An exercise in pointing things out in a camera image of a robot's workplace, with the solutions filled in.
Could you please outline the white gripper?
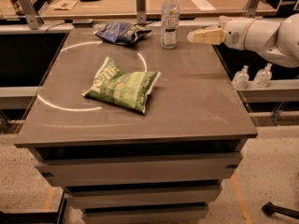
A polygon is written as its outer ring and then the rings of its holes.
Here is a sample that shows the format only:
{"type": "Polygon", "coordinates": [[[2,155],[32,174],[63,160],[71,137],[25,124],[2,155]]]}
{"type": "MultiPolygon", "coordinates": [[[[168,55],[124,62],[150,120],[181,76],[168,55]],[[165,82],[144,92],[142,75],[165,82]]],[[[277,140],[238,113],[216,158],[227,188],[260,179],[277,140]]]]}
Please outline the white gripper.
{"type": "Polygon", "coordinates": [[[209,45],[224,44],[231,49],[244,50],[245,37],[252,23],[251,18],[219,16],[219,25],[202,26],[201,29],[189,32],[187,39],[192,43],[209,45]]]}

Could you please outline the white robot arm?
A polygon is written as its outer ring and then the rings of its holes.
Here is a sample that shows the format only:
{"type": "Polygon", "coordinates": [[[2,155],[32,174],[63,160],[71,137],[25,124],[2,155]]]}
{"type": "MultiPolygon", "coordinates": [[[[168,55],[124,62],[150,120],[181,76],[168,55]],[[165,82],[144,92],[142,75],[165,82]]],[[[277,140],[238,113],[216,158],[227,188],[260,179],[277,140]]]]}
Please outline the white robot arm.
{"type": "Polygon", "coordinates": [[[287,68],[299,66],[299,15],[284,19],[219,17],[219,25],[189,32],[192,43],[219,45],[257,53],[270,63],[287,68]]]}

